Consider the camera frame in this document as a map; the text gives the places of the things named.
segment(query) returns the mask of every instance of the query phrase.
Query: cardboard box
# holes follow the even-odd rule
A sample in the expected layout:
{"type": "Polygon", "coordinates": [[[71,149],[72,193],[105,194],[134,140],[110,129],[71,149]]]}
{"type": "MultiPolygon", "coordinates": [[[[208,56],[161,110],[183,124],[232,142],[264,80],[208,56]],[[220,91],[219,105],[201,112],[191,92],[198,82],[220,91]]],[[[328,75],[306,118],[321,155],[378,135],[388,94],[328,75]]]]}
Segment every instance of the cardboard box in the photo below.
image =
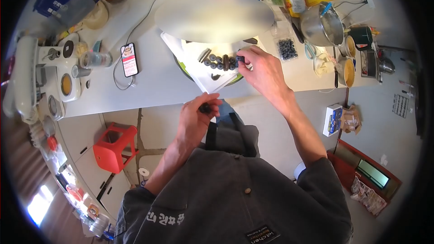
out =
{"type": "Polygon", "coordinates": [[[327,137],[339,132],[341,126],[342,106],[339,104],[328,106],[325,111],[323,134],[327,137]]]}
{"type": "Polygon", "coordinates": [[[341,129],[345,131],[345,133],[353,131],[356,135],[360,132],[361,120],[355,105],[351,105],[349,109],[343,109],[341,116],[341,129]]]}

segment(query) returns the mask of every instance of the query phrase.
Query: phone screen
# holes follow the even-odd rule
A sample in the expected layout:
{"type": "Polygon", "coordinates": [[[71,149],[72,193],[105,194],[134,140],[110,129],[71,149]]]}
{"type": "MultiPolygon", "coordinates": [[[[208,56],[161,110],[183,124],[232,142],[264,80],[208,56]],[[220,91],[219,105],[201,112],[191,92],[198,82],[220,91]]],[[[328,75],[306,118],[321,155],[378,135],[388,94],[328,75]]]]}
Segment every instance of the phone screen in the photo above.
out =
{"type": "Polygon", "coordinates": [[[133,76],[138,73],[137,61],[135,57],[134,44],[130,43],[121,47],[122,65],[126,77],[133,76]]]}

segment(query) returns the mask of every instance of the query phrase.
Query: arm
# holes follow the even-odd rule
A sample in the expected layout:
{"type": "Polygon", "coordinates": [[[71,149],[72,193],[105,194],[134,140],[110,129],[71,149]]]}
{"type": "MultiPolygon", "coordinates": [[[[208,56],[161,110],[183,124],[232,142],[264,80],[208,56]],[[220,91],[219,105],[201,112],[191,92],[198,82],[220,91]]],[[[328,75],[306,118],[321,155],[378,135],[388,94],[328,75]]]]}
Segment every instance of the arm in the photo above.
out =
{"type": "Polygon", "coordinates": [[[318,133],[298,106],[294,91],[285,83],[280,60],[254,45],[238,51],[237,55],[243,56],[246,63],[252,63],[253,69],[249,70],[239,61],[238,71],[285,117],[305,165],[308,167],[322,157],[327,158],[318,133]]]}
{"type": "Polygon", "coordinates": [[[221,105],[223,101],[217,99],[218,97],[219,94],[203,93],[182,106],[176,137],[167,147],[160,163],[144,185],[155,196],[161,192],[199,145],[208,129],[210,120],[214,116],[220,116],[218,105],[221,105]],[[212,109],[209,115],[198,111],[199,106],[205,102],[212,109]]]}

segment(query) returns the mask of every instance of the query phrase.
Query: white cabinet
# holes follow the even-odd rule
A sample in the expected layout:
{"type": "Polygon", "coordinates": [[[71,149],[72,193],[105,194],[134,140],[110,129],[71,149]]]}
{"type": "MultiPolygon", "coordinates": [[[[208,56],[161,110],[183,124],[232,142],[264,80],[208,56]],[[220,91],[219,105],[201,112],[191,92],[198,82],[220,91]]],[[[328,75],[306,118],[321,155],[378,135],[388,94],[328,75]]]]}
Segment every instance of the white cabinet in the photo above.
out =
{"type": "Polygon", "coordinates": [[[118,212],[125,193],[130,189],[131,184],[127,180],[124,171],[116,174],[111,180],[100,202],[107,212],[117,220],[118,212]]]}
{"type": "Polygon", "coordinates": [[[60,133],[73,162],[84,155],[106,130],[99,114],[63,118],[58,121],[60,133]]]}
{"type": "Polygon", "coordinates": [[[90,147],[75,163],[78,173],[83,178],[86,185],[89,187],[90,192],[96,197],[111,175],[111,172],[101,169],[96,163],[93,148],[90,147]]]}

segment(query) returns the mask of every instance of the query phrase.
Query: apron strap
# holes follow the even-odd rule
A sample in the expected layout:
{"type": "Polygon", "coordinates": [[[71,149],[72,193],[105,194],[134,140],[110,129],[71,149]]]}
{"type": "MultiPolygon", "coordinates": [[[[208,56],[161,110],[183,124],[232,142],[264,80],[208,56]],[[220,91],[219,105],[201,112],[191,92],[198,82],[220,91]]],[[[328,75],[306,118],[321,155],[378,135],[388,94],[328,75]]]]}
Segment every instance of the apron strap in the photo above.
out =
{"type": "Polygon", "coordinates": [[[205,140],[205,150],[214,151],[216,149],[217,124],[210,122],[208,126],[207,138],[205,140]]]}
{"type": "Polygon", "coordinates": [[[236,130],[240,132],[241,137],[243,138],[244,148],[246,149],[246,153],[244,156],[256,157],[257,153],[256,153],[255,146],[247,143],[249,141],[249,139],[246,137],[246,133],[242,132],[244,124],[240,121],[240,119],[233,112],[229,113],[229,117],[231,117],[231,120],[234,123],[236,130]]]}

